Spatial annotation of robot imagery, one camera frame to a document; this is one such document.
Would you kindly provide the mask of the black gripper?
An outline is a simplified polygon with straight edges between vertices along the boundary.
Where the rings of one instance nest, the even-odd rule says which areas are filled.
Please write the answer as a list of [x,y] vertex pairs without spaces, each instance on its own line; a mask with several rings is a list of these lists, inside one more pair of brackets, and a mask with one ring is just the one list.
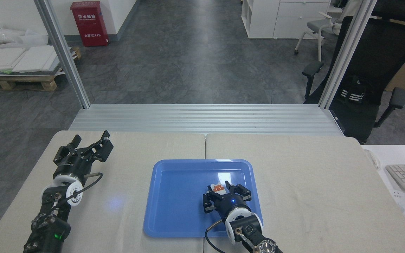
[[82,140],[79,135],[75,135],[73,140],[66,146],[61,146],[53,159],[57,169],[53,174],[53,179],[58,175],[73,175],[80,182],[86,182],[84,175],[90,174],[92,163],[96,160],[106,162],[114,146],[111,143],[110,133],[104,131],[100,140],[84,148],[77,148]]
[[249,189],[241,184],[230,184],[228,181],[225,181],[225,186],[230,194],[223,194],[221,196],[214,191],[207,191],[203,194],[204,213],[208,214],[213,210],[217,210],[221,219],[226,220],[234,208],[246,208],[246,210],[251,211],[245,203],[245,201],[252,200],[252,194]]

